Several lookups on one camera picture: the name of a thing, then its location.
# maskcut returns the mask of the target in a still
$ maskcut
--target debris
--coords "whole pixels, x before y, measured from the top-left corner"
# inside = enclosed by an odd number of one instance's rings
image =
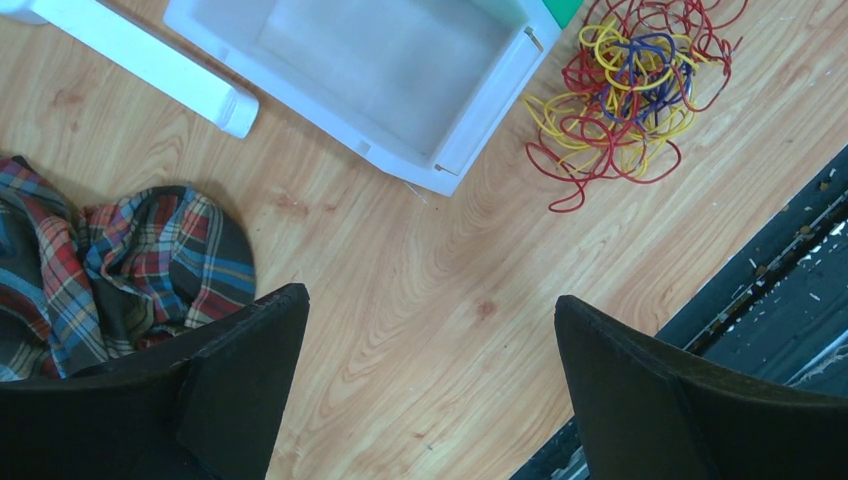
[[[421,195],[420,193],[418,193],[418,190],[412,188],[412,185],[410,185],[407,182],[403,182],[403,183],[404,183],[404,185],[406,185],[406,188],[408,188],[412,193],[414,193],[416,197],[421,199],[421,201],[424,202],[425,205],[428,205],[430,203],[430,202],[427,201],[426,198],[424,198],[424,195]]]
[[[845,351],[846,346],[848,346],[848,345],[842,345],[841,347],[834,350],[833,353],[831,353],[830,356],[827,357],[827,359],[825,359],[822,363],[820,363],[816,368],[805,373],[804,376],[801,377],[797,382],[790,384],[789,386],[790,387],[798,386],[798,385],[806,382],[810,378],[812,378],[816,375],[820,375],[822,372],[827,370],[827,367],[833,365],[834,363],[836,363],[836,362],[842,360],[843,358],[845,358],[846,356],[848,356],[847,354],[843,353]]]
[[[845,228],[845,222],[840,222],[838,225],[833,227],[833,230],[830,231],[831,235],[842,235],[842,229]]]

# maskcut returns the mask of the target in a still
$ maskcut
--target plaid shirt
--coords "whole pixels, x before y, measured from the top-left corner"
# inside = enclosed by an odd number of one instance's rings
[[[0,159],[0,381],[65,378],[254,294],[244,232],[191,188],[74,213],[21,157]]]

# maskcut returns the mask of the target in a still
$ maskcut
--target red wire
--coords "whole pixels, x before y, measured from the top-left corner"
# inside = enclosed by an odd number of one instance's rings
[[[602,0],[594,0],[583,20],[583,26],[589,25],[590,20],[596,17],[596,11],[598,11],[600,21],[596,24],[606,25],[609,19],[614,17],[619,25],[619,33],[624,38],[630,38],[637,27],[657,32],[687,35],[692,39],[688,48],[689,56],[693,61],[702,63],[705,59],[708,62],[720,62],[723,65],[724,83],[703,107],[693,105],[692,99],[689,98],[690,93],[686,91],[686,79],[679,68],[672,66],[672,72],[686,108],[692,112],[703,112],[715,104],[730,83],[732,57],[742,42],[742,38],[740,38],[734,46],[729,41],[720,38],[716,31],[736,22],[748,7],[749,0],[742,0],[741,8],[731,19],[716,26],[712,24],[709,12],[715,10],[721,2],[722,0],[715,0],[712,5],[707,7],[702,0],[603,0],[603,2]],[[593,32],[591,41],[597,40],[599,35],[599,31]],[[659,148],[666,144],[671,147],[675,155],[675,161],[671,167],[650,179],[637,178],[633,175],[643,168],[649,144],[644,129],[635,120],[640,111],[641,102],[645,101],[642,93],[637,91],[636,88],[640,84],[646,84],[649,81],[648,79],[654,75],[661,74],[665,68],[667,67],[660,66],[649,75],[640,76],[634,85],[629,85],[630,88],[624,92],[622,101],[619,102],[617,111],[614,112],[616,118],[621,119],[620,123],[615,123],[610,127],[607,125],[610,120],[606,117],[597,100],[604,89],[608,87],[605,69],[594,58],[592,49],[580,45],[577,54],[562,69],[563,82],[571,92],[578,95],[589,95],[593,98],[589,101],[584,114],[563,116],[559,120],[559,128],[567,138],[598,149],[601,153],[588,171],[581,171],[575,165],[562,161],[560,156],[545,144],[541,128],[537,132],[537,141],[528,142],[525,145],[527,158],[539,172],[551,179],[573,185],[573,193],[548,206],[551,212],[569,213],[579,210],[586,203],[589,184],[596,180],[623,178],[639,185],[649,185],[663,180],[677,170],[683,161],[683,153],[676,143],[667,140]],[[579,99],[569,98],[558,106],[576,100]],[[629,109],[628,118],[625,118],[624,108]],[[571,125],[572,128],[568,129],[566,128],[567,123],[575,123],[579,125],[579,128],[575,129],[573,128],[575,125]],[[641,137],[641,140],[629,136],[634,131]],[[616,153],[623,147],[632,148],[640,144],[641,154],[638,161],[633,164],[631,169],[625,171],[626,169],[616,163]],[[547,168],[537,160],[536,156],[539,154],[547,157],[551,168]]]

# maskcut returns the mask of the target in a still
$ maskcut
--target yellow wire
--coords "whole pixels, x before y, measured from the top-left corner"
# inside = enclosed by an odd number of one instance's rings
[[[606,25],[587,25],[580,30],[578,35],[580,43],[593,50],[594,60],[603,68],[604,77],[613,88],[604,105],[611,112],[618,111],[619,106],[625,101],[625,95],[632,94],[634,91],[640,92],[657,88],[668,82],[674,75],[673,69],[669,68],[660,79],[646,85],[631,86],[616,81],[613,76],[624,67],[624,58],[627,56],[628,49],[615,45],[615,43],[629,44],[629,40],[615,28],[616,23],[617,20],[612,19]],[[595,39],[589,40],[588,35],[592,33],[595,34]],[[658,38],[662,41],[655,46],[671,55],[671,44],[662,37]],[[691,66],[694,71],[697,71],[698,63],[720,65],[720,62],[709,61],[698,52],[692,51],[693,57],[690,57],[687,53],[690,51],[688,45],[692,44],[692,39],[688,36],[673,34],[671,38],[677,46],[671,59],[671,66],[680,68],[685,63]],[[648,50],[642,54],[642,59],[634,59],[634,64],[641,78],[647,78],[650,72],[658,70],[664,65],[664,62],[657,52]],[[694,79],[690,82],[690,92],[679,92],[682,86],[677,82],[674,83],[673,88],[676,91],[672,91],[672,94],[686,93],[689,98],[695,97]],[[558,156],[557,165],[572,174],[590,174],[597,163],[605,156],[606,149],[610,148],[609,145],[604,147],[605,141],[609,139],[603,132],[598,132],[597,136],[592,136],[591,131],[584,131],[583,136],[586,137],[586,140],[579,140],[566,134],[566,132],[574,131],[575,128],[588,128],[585,121],[576,118],[570,122],[561,122],[561,119],[566,115],[575,115],[576,117],[589,115],[590,99],[591,95],[573,92],[556,95],[547,101],[530,94],[522,95],[522,102],[527,107],[536,125],[543,133],[551,137],[559,147],[566,150],[564,154]],[[582,108],[575,106],[578,102],[583,105]],[[617,126],[615,121],[602,113],[595,112],[595,115],[597,115],[596,120],[602,122],[608,129],[613,130]],[[664,112],[662,118],[649,116],[642,122],[644,132],[631,130],[625,134],[624,139],[628,144],[615,147],[618,159],[612,161],[619,163],[622,171],[628,173],[628,175],[635,178],[644,177],[648,173],[652,161],[663,151],[663,146],[668,141],[689,131],[695,119],[695,112],[689,110],[684,104],[669,108]],[[587,150],[594,150],[594,153],[579,165],[572,165],[571,162],[578,156],[584,155]]]

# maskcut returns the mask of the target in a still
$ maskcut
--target white plastic bin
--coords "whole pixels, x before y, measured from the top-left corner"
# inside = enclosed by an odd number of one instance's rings
[[[443,195],[562,32],[542,0],[171,0],[165,23],[380,170]]]

